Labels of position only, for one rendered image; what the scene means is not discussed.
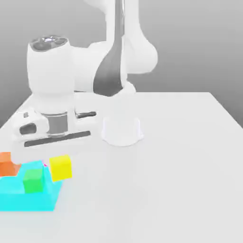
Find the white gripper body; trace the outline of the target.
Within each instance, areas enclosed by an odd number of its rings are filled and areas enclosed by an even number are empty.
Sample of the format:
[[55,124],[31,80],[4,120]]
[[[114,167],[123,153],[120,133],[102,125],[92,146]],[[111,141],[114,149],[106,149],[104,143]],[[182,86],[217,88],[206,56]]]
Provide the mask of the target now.
[[20,164],[66,154],[77,154],[86,148],[91,137],[90,131],[80,131],[62,137],[15,141],[11,147],[11,158],[14,163]]

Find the small yellow cube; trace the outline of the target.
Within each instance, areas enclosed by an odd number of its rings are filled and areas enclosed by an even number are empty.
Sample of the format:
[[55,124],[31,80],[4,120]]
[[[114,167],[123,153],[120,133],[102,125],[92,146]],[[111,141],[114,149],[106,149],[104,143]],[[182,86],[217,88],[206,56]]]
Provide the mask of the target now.
[[72,178],[72,164],[69,155],[51,157],[49,164],[53,182]]

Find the small green cube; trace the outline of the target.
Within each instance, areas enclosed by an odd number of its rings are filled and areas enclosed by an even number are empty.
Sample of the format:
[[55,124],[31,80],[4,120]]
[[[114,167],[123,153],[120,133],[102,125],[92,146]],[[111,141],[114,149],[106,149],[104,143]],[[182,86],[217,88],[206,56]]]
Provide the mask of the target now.
[[23,177],[25,193],[39,193],[44,189],[43,169],[28,169]]

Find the large orange box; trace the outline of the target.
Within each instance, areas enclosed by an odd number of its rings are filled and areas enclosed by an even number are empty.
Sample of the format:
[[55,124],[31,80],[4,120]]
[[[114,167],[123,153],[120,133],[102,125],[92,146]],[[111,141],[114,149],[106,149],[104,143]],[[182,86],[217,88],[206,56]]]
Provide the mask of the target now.
[[10,152],[0,152],[0,177],[16,176],[21,164],[12,162]]

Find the large cyan box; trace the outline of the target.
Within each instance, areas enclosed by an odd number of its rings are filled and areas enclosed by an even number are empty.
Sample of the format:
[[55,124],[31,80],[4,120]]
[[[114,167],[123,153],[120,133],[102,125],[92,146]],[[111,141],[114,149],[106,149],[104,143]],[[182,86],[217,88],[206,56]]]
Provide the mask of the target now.
[[[23,177],[28,169],[43,169],[43,192],[25,193]],[[0,178],[0,211],[53,211],[62,183],[52,181],[49,168],[41,160],[24,163],[16,176]]]

